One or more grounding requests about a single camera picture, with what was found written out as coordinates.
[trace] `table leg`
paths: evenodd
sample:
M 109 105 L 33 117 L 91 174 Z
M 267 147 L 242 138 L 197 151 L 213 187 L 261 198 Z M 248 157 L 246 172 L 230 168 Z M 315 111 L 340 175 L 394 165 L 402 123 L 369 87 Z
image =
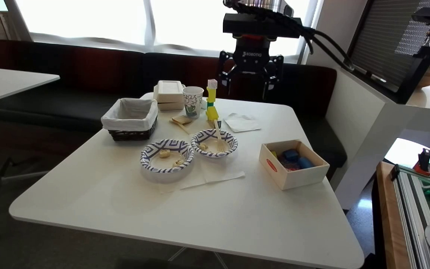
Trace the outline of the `table leg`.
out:
M 187 249 L 179 249 L 173 256 L 169 258 L 169 262 L 175 262 L 178 258 L 181 258 L 184 253 L 187 252 Z
M 221 259 L 221 256 L 218 253 L 213 253 L 215 259 L 218 261 L 218 264 L 221 265 L 222 269 L 228 269 L 227 264 L 224 262 L 224 259 Z
M 187 249 L 179 249 L 175 255 L 172 255 L 169 258 L 169 262 L 173 264 L 178 258 L 181 258 L 184 253 L 187 252 Z M 222 269 L 228 269 L 227 264 L 224 262 L 224 259 L 221 259 L 221 256 L 218 253 L 212 253 L 216 259 L 216 262 L 221 265 Z

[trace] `black bench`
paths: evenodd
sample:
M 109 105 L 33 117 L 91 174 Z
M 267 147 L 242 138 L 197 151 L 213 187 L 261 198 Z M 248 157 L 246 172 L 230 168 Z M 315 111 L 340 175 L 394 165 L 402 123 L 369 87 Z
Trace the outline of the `black bench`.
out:
M 216 59 L 78 48 L 0 41 L 0 68 L 57 74 L 60 81 L 0 101 L 0 122 L 79 132 L 100 131 L 100 117 L 119 98 L 140 98 L 158 80 L 204 87 L 216 75 Z M 285 65 L 282 83 L 264 98 L 257 78 L 239 78 L 230 99 L 291 107 L 313 150 L 330 163 L 328 177 L 346 153 L 325 120 L 336 71 Z

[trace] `wooden box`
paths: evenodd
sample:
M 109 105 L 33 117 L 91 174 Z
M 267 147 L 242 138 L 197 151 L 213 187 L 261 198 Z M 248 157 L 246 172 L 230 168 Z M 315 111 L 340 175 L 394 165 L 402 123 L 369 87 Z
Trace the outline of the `wooden box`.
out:
M 297 171 L 287 169 L 278 159 L 278 156 L 287 150 L 297 150 L 299 154 L 310 160 L 313 166 Z M 260 151 L 260 163 L 281 190 L 318 184 L 322 181 L 330 168 L 325 160 L 322 160 L 315 151 L 307 148 L 300 141 L 263 144 Z

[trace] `plastic container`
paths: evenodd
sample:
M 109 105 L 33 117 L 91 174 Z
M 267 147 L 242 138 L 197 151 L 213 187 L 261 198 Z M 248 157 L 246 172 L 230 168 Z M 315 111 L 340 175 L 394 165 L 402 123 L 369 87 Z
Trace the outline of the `plastic container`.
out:
M 113 141 L 145 141 L 155 131 L 157 116 L 155 101 L 119 99 L 100 122 Z
M 158 81 L 154 98 L 160 111 L 184 110 L 184 84 L 179 81 Z

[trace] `food in bowl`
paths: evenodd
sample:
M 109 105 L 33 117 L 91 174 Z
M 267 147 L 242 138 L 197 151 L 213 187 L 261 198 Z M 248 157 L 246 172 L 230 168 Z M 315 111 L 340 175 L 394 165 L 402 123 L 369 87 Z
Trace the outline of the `food in bowl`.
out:
M 219 131 L 219 137 L 221 139 L 216 138 L 216 129 L 203 131 L 193 139 L 193 148 L 203 157 L 212 160 L 224 159 L 234 153 L 239 144 L 228 132 Z
M 194 150 L 187 141 L 163 139 L 149 144 L 140 156 L 142 174 L 155 183 L 175 183 L 188 175 Z

